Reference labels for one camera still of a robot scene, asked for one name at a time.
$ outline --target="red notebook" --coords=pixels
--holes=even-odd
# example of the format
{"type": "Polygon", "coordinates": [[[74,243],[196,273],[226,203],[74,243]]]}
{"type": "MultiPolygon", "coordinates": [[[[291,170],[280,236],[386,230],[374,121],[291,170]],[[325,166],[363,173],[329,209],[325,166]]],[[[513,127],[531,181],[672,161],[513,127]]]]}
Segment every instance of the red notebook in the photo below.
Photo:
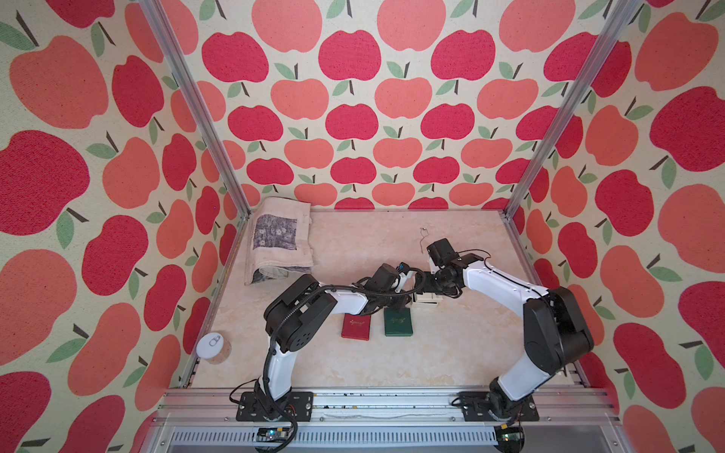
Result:
{"type": "Polygon", "coordinates": [[[370,316],[345,315],[342,324],[342,338],[370,340],[370,316]]]}

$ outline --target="metal pole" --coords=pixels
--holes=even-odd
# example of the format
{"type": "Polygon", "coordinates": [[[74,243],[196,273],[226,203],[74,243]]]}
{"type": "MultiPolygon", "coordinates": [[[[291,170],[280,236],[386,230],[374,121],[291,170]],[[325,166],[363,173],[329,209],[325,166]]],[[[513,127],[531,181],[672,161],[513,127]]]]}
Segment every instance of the metal pole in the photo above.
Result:
{"type": "Polygon", "coordinates": [[[179,43],[176,41],[169,19],[164,13],[164,9],[159,0],[140,0],[139,4],[144,11],[144,15],[146,15],[146,20],[149,21],[149,26],[154,32],[154,36],[156,36],[164,56],[171,66],[171,71],[188,104],[191,116],[194,117],[196,125],[199,126],[199,131],[207,143],[207,148],[212,155],[214,164],[219,169],[221,178],[227,186],[229,196],[234,201],[237,209],[242,213],[244,220],[246,220],[252,212],[249,208],[249,203],[244,197],[244,192],[242,192],[241,186],[234,175],[234,168],[229,160],[229,156],[214,128],[212,116],[209,113],[206,102],[204,102],[202,92],[194,82],[189,67],[186,65],[186,58],[181,51],[179,43]]]}
{"type": "Polygon", "coordinates": [[[579,106],[579,102],[584,98],[595,77],[602,69],[604,62],[609,57],[609,53],[617,43],[617,38],[627,26],[640,3],[640,0],[619,0],[614,6],[612,15],[604,24],[604,28],[595,41],[592,51],[584,61],[579,76],[570,85],[564,102],[559,107],[559,111],[554,117],[549,130],[536,147],[529,167],[526,168],[521,181],[514,188],[513,194],[508,200],[508,205],[504,209],[504,215],[507,219],[513,218],[531,184],[544,166],[544,161],[556,146],[556,142],[569,124],[569,120],[574,116],[574,111],[579,106]]]}

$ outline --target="green notebook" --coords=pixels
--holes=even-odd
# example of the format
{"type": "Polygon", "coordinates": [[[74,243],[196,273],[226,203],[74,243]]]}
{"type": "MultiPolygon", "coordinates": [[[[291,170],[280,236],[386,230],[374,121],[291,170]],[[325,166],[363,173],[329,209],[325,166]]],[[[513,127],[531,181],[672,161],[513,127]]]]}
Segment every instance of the green notebook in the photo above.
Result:
{"type": "Polygon", "coordinates": [[[385,336],[411,336],[413,323],[410,320],[410,308],[396,312],[392,308],[383,310],[385,317],[385,336]]]}

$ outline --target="black cable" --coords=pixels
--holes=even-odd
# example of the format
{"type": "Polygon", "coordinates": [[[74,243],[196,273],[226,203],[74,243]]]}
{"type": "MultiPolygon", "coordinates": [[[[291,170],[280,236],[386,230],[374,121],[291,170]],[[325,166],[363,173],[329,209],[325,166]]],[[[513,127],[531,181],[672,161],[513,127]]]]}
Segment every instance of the black cable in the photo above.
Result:
{"type": "Polygon", "coordinates": [[[277,404],[277,401],[274,400],[274,398],[272,397],[272,392],[270,390],[270,384],[269,384],[269,382],[270,382],[270,379],[269,379],[270,363],[272,361],[272,356],[276,354],[277,335],[279,333],[279,330],[284,325],[284,323],[286,323],[287,320],[289,320],[289,318],[291,318],[295,313],[300,311],[305,305],[310,303],[317,296],[319,296],[320,294],[322,294],[324,291],[327,291],[327,290],[336,291],[338,289],[346,289],[353,293],[359,292],[362,294],[367,294],[369,296],[387,296],[387,297],[407,296],[408,294],[413,294],[413,293],[417,292],[418,290],[421,290],[423,288],[423,286],[425,285],[426,274],[422,270],[420,270],[416,267],[410,267],[409,269],[412,271],[415,271],[422,278],[420,280],[420,283],[416,287],[414,287],[413,289],[410,289],[408,291],[400,291],[399,293],[389,293],[389,292],[384,293],[384,292],[380,292],[380,291],[371,291],[371,290],[365,289],[365,288],[358,288],[356,286],[324,285],[324,286],[320,286],[320,287],[312,290],[308,295],[302,297],[302,299],[299,301],[299,303],[297,305],[295,305],[294,308],[287,314],[287,316],[285,316],[282,319],[282,321],[277,325],[277,328],[270,335],[270,347],[269,347],[269,350],[267,351],[267,357],[265,358],[265,366],[264,366],[264,370],[262,372],[262,385],[264,386],[265,393],[267,394],[267,396],[270,399],[272,408],[275,411],[277,411],[278,414],[280,414],[282,417],[286,418],[287,421],[290,422],[291,430],[288,432],[287,439],[285,439],[281,444],[279,444],[275,448],[273,448],[273,449],[256,448],[257,451],[264,452],[264,453],[277,453],[277,452],[281,451],[283,448],[288,446],[294,440],[294,438],[297,436],[297,430],[299,428],[299,426],[297,424],[297,419],[293,415],[289,414],[287,411],[283,410],[279,406],[279,404],[277,404]]]}
{"type": "Polygon", "coordinates": [[[234,399],[234,398],[232,398],[231,396],[232,396],[232,395],[234,395],[234,392],[235,392],[235,391],[237,391],[237,390],[239,390],[239,389],[240,389],[240,388],[241,388],[242,386],[244,386],[244,385],[246,385],[246,384],[248,384],[248,383],[251,383],[251,382],[255,382],[255,381],[256,381],[257,379],[259,379],[259,378],[254,378],[254,379],[252,379],[251,381],[247,381],[247,382],[245,382],[245,383],[241,383],[241,384],[239,384],[239,385],[238,385],[238,386],[237,386],[237,387],[236,387],[236,388],[235,388],[234,390],[232,390],[232,391],[231,391],[231,393],[229,394],[229,401],[233,402],[234,404],[241,404],[241,399],[234,399]]]}
{"type": "Polygon", "coordinates": [[[489,256],[489,258],[491,257],[491,254],[490,254],[490,253],[489,253],[489,252],[488,252],[487,250],[483,250],[483,249],[468,249],[468,250],[461,250],[460,252],[456,252],[456,253],[458,253],[458,254],[460,255],[460,254],[462,254],[463,252],[483,252],[483,253],[487,254],[487,255],[489,256]]]}

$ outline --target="ventilation grille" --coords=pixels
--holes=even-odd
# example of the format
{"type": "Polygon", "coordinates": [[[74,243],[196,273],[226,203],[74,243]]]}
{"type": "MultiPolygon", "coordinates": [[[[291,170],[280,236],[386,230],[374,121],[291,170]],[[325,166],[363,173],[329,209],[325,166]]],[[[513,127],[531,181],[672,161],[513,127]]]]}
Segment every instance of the ventilation grille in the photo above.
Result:
{"type": "MultiPolygon", "coordinates": [[[[261,445],[257,428],[176,428],[174,445],[261,445]]],[[[497,445],[493,427],[300,427],[295,446],[464,446],[497,445]]]]}

